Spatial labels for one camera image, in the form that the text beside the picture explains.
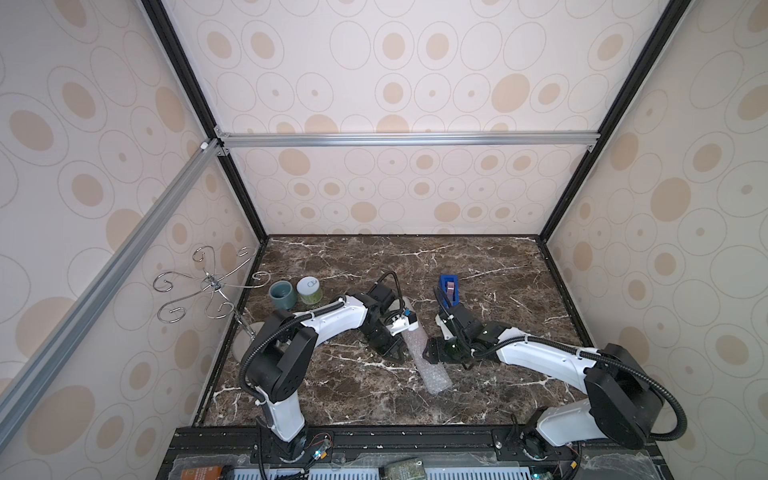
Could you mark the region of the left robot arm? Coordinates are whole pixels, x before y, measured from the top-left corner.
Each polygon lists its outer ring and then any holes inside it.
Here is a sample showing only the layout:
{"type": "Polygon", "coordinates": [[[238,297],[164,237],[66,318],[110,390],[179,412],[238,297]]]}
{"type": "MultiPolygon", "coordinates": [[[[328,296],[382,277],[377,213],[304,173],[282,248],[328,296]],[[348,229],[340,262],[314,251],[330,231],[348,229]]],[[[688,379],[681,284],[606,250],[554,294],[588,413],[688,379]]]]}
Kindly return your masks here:
{"type": "Polygon", "coordinates": [[[317,346],[358,330],[379,355],[401,363],[402,334],[417,327],[416,313],[400,292],[380,282],[367,292],[347,293],[311,311],[275,310],[244,353],[238,382],[262,407],[272,434],[290,444],[304,435],[298,389],[317,346]]]}

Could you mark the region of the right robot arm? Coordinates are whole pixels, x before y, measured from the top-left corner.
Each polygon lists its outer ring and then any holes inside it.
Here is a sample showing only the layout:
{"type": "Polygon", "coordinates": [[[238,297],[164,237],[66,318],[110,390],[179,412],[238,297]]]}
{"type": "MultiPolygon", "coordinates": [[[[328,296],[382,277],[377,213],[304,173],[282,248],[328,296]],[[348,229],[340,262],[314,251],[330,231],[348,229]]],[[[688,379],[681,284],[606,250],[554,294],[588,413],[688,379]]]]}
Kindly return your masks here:
{"type": "Polygon", "coordinates": [[[608,439],[638,450],[649,440],[675,441],[687,416],[672,393],[651,378],[622,346],[578,347],[531,335],[499,322],[481,323],[463,304],[436,317],[443,334],[431,338],[423,357],[431,364],[494,360],[564,382],[586,399],[542,407],[519,434],[526,454],[541,460],[573,442],[608,439]]]}

